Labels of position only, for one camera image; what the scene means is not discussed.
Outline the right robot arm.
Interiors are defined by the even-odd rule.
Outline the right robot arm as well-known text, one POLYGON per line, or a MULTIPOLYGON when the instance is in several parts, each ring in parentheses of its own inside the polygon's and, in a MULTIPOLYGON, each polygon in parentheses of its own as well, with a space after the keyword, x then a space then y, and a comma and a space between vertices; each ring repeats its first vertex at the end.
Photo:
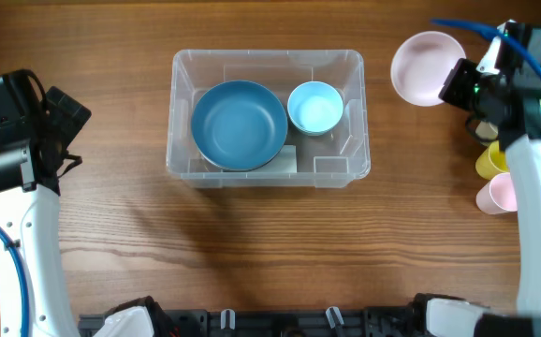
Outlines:
POLYGON ((499 50, 486 70, 460 59, 439 94, 498 128, 518 205, 520 280, 515 315, 459 298, 419 294, 416 328, 431 336, 541 336, 541 26, 440 19, 481 35, 499 50))

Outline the white pink small bowl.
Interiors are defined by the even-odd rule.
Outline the white pink small bowl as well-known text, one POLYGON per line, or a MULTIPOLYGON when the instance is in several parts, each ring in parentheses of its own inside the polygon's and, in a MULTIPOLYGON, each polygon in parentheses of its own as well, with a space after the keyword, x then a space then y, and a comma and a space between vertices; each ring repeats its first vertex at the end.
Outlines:
POLYGON ((406 39, 397 49, 390 68, 396 93, 420 107, 440 105, 439 93, 449 72, 466 53, 452 36, 425 31, 406 39))

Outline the mint green small bowl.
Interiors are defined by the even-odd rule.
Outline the mint green small bowl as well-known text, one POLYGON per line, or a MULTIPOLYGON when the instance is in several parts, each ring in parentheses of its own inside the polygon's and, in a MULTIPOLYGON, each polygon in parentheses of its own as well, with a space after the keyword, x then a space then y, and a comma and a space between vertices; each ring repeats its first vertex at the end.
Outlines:
POLYGON ((321 130, 321 131, 311 131, 311 130, 308 130, 308 129, 304 129, 304 128, 300 128, 298 126, 296 126, 296 129, 303 135, 306 135, 306 136, 309 136, 309 137, 318 137, 318 136, 321 136, 321 135, 325 135, 325 134, 328 134, 329 132, 332 131, 334 127, 332 128, 329 128, 327 130, 321 130))

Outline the pink cup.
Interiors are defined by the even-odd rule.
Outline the pink cup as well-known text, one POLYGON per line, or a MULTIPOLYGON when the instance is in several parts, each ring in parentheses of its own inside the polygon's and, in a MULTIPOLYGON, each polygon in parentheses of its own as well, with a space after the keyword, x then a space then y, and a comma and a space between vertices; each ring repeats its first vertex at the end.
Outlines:
POLYGON ((493 177, 477 193, 475 203, 486 214, 516 212, 518 204, 511 175, 501 173, 493 177))

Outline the cream cup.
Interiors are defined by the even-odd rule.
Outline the cream cup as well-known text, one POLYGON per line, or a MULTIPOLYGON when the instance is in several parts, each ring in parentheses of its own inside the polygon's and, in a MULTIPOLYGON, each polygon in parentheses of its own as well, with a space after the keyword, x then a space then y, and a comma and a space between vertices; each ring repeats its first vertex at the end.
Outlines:
POLYGON ((498 128, 491 123, 480 122, 475 128, 475 134, 483 145, 488 146, 498 139, 498 128))

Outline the light blue small bowl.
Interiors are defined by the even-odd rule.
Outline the light blue small bowl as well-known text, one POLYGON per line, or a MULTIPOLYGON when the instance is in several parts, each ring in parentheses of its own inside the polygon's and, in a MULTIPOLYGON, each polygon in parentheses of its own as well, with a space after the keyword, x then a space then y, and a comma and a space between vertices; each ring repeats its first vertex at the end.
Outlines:
POLYGON ((294 126, 311 131, 327 130, 342 119, 344 100, 333 86, 322 81, 308 81, 291 92, 287 112, 294 126))

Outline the yellow cup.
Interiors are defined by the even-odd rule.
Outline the yellow cup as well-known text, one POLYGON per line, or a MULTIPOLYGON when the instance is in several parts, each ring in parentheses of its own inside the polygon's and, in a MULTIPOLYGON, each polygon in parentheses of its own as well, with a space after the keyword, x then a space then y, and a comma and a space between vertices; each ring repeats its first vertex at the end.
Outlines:
POLYGON ((486 180, 491 180, 496 175, 509 171, 505 153, 500 149, 498 140, 490 143, 487 149, 477 158, 475 170, 481 178, 486 180))

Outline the dark blue bowl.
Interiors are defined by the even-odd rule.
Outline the dark blue bowl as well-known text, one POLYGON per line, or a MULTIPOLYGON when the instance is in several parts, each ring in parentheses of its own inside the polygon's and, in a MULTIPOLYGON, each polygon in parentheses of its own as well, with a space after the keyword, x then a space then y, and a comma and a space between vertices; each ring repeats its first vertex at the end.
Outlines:
POLYGON ((279 98, 252 81, 212 87, 196 104, 191 130, 197 148, 215 166, 258 169, 283 148, 288 120, 279 98))

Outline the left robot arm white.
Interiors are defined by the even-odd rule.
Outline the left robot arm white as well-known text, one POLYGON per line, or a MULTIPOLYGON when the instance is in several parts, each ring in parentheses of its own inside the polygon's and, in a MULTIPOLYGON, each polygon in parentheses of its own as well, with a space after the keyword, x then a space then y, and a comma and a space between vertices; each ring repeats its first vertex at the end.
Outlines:
POLYGON ((59 247, 60 179, 81 164, 69 145, 92 113, 35 73, 0 75, 0 328, 76 336, 59 247))

